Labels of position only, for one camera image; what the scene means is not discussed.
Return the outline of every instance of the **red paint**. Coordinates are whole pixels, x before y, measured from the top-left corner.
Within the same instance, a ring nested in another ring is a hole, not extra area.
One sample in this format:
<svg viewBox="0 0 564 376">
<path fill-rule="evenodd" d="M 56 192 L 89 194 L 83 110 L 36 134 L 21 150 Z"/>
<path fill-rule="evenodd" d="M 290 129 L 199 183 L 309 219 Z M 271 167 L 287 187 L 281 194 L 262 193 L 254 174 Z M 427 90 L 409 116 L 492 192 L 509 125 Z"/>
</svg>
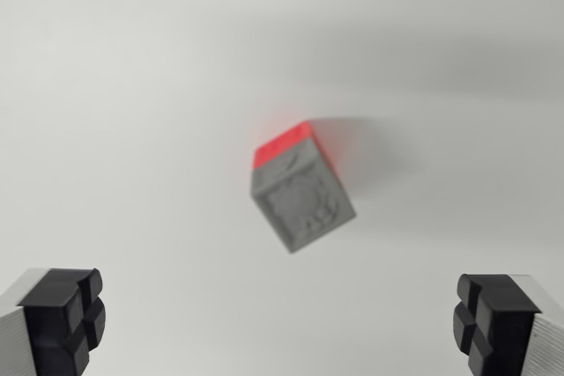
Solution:
<svg viewBox="0 0 564 376">
<path fill-rule="evenodd" d="M 302 122 L 296 125 L 284 134 L 277 136 L 270 142 L 256 149 L 253 169 L 257 169 L 269 160 L 276 158 L 280 153 L 291 149 L 297 143 L 309 137 L 314 137 L 314 132 L 308 122 Z"/>
</svg>

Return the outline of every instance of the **textured cube face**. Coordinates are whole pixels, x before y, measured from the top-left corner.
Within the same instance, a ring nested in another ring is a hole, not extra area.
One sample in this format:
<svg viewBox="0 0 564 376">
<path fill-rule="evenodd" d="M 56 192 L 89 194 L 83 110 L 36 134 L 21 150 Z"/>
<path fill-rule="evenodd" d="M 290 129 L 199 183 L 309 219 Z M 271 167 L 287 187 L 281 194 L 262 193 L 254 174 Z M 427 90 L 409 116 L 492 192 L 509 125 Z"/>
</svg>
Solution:
<svg viewBox="0 0 564 376">
<path fill-rule="evenodd" d="M 252 196 L 291 252 L 355 217 L 312 136 L 257 167 Z"/>
<path fill-rule="evenodd" d="M 102 338 L 97 269 L 30 269 L 0 297 L 0 374 L 80 376 Z"/>
</svg>

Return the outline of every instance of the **embossed symbol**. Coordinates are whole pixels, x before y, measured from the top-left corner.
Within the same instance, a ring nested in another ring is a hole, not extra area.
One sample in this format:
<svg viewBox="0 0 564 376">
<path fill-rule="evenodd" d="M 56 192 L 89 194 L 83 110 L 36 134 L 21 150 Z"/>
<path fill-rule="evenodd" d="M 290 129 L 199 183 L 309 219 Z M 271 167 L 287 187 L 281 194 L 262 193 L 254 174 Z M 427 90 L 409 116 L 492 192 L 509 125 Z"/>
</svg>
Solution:
<svg viewBox="0 0 564 376">
<path fill-rule="evenodd" d="M 319 233 L 336 217 L 338 204 L 322 181 L 304 173 L 282 183 L 268 195 L 273 212 L 298 237 Z"/>
</svg>

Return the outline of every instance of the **white backdrop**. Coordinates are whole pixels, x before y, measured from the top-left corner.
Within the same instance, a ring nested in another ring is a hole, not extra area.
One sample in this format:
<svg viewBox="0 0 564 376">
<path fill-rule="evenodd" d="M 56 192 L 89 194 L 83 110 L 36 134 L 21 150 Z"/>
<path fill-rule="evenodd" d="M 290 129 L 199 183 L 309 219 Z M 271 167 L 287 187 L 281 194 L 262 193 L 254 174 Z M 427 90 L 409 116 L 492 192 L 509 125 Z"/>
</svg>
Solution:
<svg viewBox="0 0 564 376">
<path fill-rule="evenodd" d="M 461 273 L 564 304 L 562 0 L 0 0 L 0 289 L 97 267 L 89 376 L 469 375 Z M 252 151 L 358 217 L 289 255 Z"/>
</svg>

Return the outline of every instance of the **black gripper pad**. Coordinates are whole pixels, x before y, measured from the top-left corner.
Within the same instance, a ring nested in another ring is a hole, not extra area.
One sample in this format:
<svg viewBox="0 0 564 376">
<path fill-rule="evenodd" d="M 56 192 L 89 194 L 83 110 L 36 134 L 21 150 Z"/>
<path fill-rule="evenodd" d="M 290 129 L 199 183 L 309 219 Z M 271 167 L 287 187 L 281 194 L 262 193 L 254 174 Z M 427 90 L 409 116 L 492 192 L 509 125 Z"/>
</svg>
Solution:
<svg viewBox="0 0 564 376">
<path fill-rule="evenodd" d="M 37 376 L 80 376 L 106 323 L 97 269 L 51 269 L 19 303 Z"/>
<path fill-rule="evenodd" d="M 520 376 L 540 310 L 508 275 L 462 275 L 453 327 L 474 376 Z"/>
</svg>

